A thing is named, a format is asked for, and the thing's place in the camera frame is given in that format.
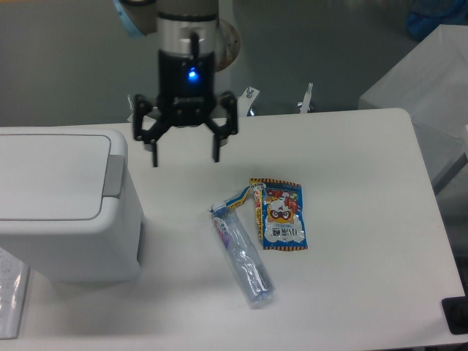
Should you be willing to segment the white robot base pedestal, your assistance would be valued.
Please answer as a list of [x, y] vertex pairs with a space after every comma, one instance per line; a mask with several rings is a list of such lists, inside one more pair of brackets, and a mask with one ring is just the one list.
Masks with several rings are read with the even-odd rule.
[[219, 25], [216, 30], [216, 72], [215, 92], [231, 91], [239, 97], [241, 36], [234, 19], [234, 1], [218, 1]]

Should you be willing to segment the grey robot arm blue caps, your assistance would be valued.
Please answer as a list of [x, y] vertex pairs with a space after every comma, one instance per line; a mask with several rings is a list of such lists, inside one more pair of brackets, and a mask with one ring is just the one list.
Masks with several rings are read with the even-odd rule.
[[238, 133], [237, 99], [230, 91], [215, 93], [220, 33], [217, 1], [115, 1], [129, 36], [158, 33], [159, 93], [133, 97], [132, 133], [150, 146], [158, 165], [157, 143], [171, 127], [205, 124], [213, 133], [212, 158]]

